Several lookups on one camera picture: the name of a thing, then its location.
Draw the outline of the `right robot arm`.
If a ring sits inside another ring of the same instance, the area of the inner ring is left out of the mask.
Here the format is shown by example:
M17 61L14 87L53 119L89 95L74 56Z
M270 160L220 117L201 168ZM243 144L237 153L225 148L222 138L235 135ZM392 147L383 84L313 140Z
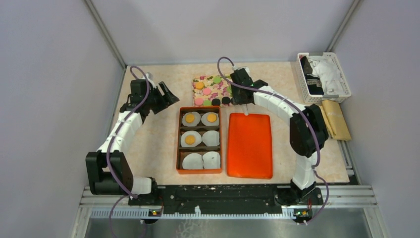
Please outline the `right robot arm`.
M296 153L290 197L294 203L304 204L315 188L315 168L320 164L320 151L328 139L319 106L296 103L273 90L265 81L253 81L247 67L233 67L230 78L235 104L263 107L288 124L289 142Z

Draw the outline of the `pink cookie packed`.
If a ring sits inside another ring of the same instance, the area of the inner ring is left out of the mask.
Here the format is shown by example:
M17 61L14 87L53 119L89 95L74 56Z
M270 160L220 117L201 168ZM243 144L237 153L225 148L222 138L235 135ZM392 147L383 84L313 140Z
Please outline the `pink cookie packed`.
M203 95L210 95L211 94L211 89L209 89L209 88L204 88L203 90L202 90L202 93L203 93Z

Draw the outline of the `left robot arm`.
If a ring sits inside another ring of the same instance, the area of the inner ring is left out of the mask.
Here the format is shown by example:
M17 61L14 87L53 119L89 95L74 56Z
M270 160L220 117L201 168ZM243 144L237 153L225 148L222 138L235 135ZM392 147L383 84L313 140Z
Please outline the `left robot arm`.
M120 108L105 142L86 156L90 191L94 195L140 196L147 205L158 201L159 192L153 188L151 177L135 177L126 160L126 152L136 132L150 112L157 114L179 101L164 82L155 84L150 73L130 83L131 93Z

